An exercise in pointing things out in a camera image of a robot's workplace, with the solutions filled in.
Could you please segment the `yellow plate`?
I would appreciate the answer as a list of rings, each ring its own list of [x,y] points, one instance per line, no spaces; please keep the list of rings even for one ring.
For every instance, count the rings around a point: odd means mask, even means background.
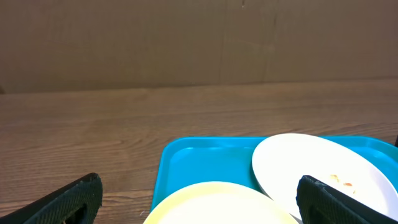
[[[231,182],[201,182],[161,201],[144,224],[297,224],[264,194]]]

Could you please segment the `white plate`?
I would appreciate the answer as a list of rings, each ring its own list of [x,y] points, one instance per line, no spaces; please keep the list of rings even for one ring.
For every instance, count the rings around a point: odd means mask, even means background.
[[[296,194],[304,175],[397,219],[397,148],[384,141],[278,134],[256,146],[252,169],[261,190],[298,220]]]

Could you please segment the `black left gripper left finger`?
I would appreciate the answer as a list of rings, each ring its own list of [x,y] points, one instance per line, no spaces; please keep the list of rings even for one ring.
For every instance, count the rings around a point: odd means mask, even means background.
[[[2,224],[93,224],[102,206],[103,184],[89,173],[68,185],[1,217]]]

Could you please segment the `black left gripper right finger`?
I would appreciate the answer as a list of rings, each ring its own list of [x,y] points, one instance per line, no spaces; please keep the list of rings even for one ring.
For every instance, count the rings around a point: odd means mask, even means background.
[[[296,202],[304,224],[397,224],[310,175],[300,179]]]

